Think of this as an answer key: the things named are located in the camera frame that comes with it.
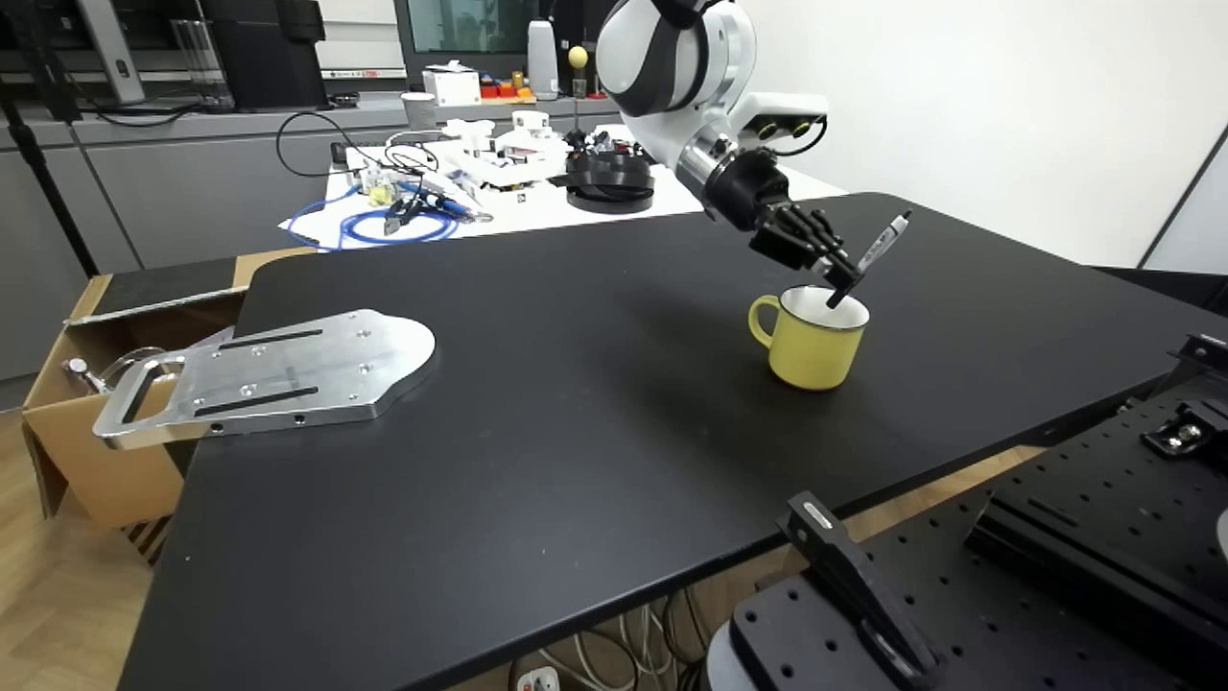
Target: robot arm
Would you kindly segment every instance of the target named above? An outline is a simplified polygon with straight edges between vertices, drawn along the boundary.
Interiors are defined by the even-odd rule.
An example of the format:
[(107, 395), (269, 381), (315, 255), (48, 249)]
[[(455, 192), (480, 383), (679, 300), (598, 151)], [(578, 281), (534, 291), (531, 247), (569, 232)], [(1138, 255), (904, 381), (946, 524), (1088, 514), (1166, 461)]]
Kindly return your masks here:
[(621, 0), (598, 36), (598, 80), (634, 140), (753, 249), (792, 269), (819, 269), (856, 290), (862, 264), (842, 233), (792, 204), (781, 155), (826, 135), (819, 95), (745, 94), (758, 72), (758, 32), (732, 0)]

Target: black table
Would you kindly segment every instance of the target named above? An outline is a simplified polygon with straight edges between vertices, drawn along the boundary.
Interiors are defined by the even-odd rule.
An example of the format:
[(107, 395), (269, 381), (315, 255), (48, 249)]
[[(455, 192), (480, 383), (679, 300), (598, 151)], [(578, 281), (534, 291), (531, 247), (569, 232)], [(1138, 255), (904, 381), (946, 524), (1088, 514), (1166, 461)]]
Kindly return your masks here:
[[(909, 204), (830, 201), (851, 249)], [(745, 306), (801, 278), (709, 221), (264, 269), (244, 332), (349, 306), (443, 352), (375, 427), (209, 438), (123, 688), (443, 688), (862, 510), (1176, 365), (1218, 315), (919, 213), (851, 381), (771, 381)]]

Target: mug handle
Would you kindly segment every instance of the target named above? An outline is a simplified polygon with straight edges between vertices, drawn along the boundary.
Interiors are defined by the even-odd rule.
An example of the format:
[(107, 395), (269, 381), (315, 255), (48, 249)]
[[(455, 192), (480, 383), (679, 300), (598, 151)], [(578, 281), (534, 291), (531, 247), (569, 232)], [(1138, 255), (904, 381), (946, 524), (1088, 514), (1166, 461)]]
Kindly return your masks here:
[(781, 296), (760, 296), (750, 313), (745, 313), (745, 328), (753, 332), (753, 340), (771, 350), (771, 333), (764, 332), (760, 315), (764, 306), (771, 306), (781, 315)]

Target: cardboard box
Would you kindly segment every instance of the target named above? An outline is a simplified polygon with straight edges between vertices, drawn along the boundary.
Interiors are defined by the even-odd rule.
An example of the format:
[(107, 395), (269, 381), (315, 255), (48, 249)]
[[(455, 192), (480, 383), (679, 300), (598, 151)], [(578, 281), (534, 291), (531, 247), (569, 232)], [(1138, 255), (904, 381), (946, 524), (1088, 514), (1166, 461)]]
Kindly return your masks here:
[[(39, 471), (43, 514), (56, 514), (67, 491), (76, 494), (98, 526), (135, 526), (177, 510), (186, 478), (171, 451), (113, 451), (91, 433), (104, 395), (80, 387), (70, 374), (70, 358), (86, 358), (91, 374), (104, 374), (114, 358), (140, 346), (186, 350), (236, 322), (255, 272), (282, 256), (308, 249), (249, 255), (226, 260), (230, 285), (175, 296), (175, 269), (146, 272), (153, 281), (152, 304), (129, 304), (123, 313), (99, 313), (114, 278), (86, 285), (67, 332), (56, 340), (35, 387), (24, 405), (24, 438)], [(159, 410), (175, 387), (153, 383), (146, 410)]]

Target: wooden floor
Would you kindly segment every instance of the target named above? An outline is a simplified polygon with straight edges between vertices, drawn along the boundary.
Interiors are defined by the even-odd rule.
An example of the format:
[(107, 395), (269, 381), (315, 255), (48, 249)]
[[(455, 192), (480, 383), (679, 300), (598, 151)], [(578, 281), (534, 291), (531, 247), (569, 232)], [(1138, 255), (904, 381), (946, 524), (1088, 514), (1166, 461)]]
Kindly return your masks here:
[[(850, 529), (872, 538), (1028, 457), (1038, 451), (1000, 455), (850, 520)], [(760, 570), (764, 561), (705, 588), (709, 604), (717, 598), (703, 604), (709, 621), (743, 598)], [(19, 419), (0, 414), (0, 691), (114, 688), (152, 580), (144, 556), (120, 534), (90, 526), (72, 501), (57, 520), (43, 520)]]

